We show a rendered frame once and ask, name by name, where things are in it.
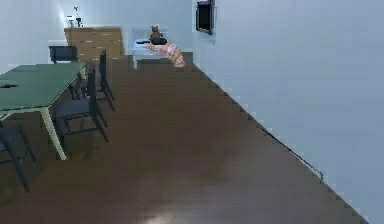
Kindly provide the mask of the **brown teddy bear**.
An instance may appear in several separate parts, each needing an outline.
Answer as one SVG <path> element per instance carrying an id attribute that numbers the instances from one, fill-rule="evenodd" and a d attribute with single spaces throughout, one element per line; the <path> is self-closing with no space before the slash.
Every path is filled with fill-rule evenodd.
<path id="1" fill-rule="evenodd" d="M 157 26 L 152 26 L 151 30 L 152 33 L 150 34 L 150 40 L 160 39 L 163 37 L 163 34 L 159 31 L 159 28 Z"/>

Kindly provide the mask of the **black framed wall picture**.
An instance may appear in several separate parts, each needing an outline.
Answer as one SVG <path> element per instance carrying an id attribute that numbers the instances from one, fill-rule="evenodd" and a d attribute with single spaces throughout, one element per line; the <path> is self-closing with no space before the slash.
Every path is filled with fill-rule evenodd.
<path id="1" fill-rule="evenodd" d="M 202 0 L 197 2 L 196 7 L 196 30 L 213 34 L 214 25 L 214 0 Z"/>

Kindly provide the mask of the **orange patterned blanket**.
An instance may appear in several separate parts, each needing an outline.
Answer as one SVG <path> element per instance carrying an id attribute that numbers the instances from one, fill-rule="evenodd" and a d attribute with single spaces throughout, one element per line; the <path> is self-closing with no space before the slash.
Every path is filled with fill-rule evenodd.
<path id="1" fill-rule="evenodd" d="M 185 66 L 182 51 L 175 43 L 167 42 L 165 45 L 149 43 L 145 44 L 144 47 L 163 58 L 169 59 L 175 67 L 181 68 Z"/>

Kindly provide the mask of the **black dining chair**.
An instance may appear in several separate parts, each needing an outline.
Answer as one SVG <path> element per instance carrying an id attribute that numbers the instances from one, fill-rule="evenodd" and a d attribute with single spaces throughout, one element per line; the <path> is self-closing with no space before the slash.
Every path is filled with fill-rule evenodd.
<path id="1" fill-rule="evenodd" d="M 112 110 L 115 110 L 113 106 L 114 96 L 112 89 L 107 80 L 107 53 L 105 50 L 100 55 L 99 73 L 100 75 L 95 78 L 95 86 L 91 88 L 91 111 L 96 112 L 99 110 L 97 102 L 99 98 L 97 94 L 102 92 L 104 94 L 103 100 L 106 100 Z"/>
<path id="2" fill-rule="evenodd" d="M 106 142 L 109 142 L 108 136 L 104 131 L 107 122 L 103 117 L 101 109 L 96 99 L 96 72 L 92 67 L 87 77 L 88 96 L 84 99 L 64 101 L 58 103 L 53 112 L 54 126 L 58 133 L 59 141 L 65 145 L 65 137 L 85 132 L 99 131 Z M 94 127 L 85 128 L 84 121 L 90 117 Z M 81 124 L 77 130 L 72 131 L 69 125 L 71 120 L 80 119 Z"/>
<path id="3" fill-rule="evenodd" d="M 23 164 L 27 157 L 36 162 L 36 156 L 21 126 L 0 127 L 0 153 L 7 153 L 7 159 L 1 159 L 0 165 L 10 163 L 26 193 L 30 192 L 29 183 L 23 172 Z"/>
<path id="4" fill-rule="evenodd" d="M 77 62 L 77 48 L 75 46 L 50 46 L 50 58 L 53 63 L 69 61 Z"/>

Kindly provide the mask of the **green top white-legged table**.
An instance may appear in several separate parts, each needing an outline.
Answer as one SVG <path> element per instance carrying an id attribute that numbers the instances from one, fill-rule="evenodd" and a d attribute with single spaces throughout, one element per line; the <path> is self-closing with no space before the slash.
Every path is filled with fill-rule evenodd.
<path id="1" fill-rule="evenodd" d="M 66 160 L 49 108 L 85 70 L 86 62 L 20 65 L 0 75 L 0 115 L 39 112 L 61 160 Z"/>

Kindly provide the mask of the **white bed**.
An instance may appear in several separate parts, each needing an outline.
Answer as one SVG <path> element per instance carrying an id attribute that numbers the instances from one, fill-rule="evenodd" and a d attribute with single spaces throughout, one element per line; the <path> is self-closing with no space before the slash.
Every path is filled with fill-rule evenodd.
<path id="1" fill-rule="evenodd" d="M 138 67 L 140 60 L 155 60 L 162 59 L 161 56 L 151 52 L 144 47 L 145 44 L 136 44 L 137 40 L 150 40 L 151 28 L 133 28 L 133 47 L 132 47 L 132 60 L 134 68 Z"/>

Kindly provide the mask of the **wooden chest of drawers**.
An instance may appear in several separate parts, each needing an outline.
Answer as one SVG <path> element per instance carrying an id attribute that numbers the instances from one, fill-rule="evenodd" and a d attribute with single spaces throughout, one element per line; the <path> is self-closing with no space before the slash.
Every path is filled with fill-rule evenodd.
<path id="1" fill-rule="evenodd" d="M 65 28 L 64 32 L 68 45 L 77 48 L 80 61 L 98 62 L 103 51 L 111 59 L 119 59 L 125 55 L 120 27 Z"/>

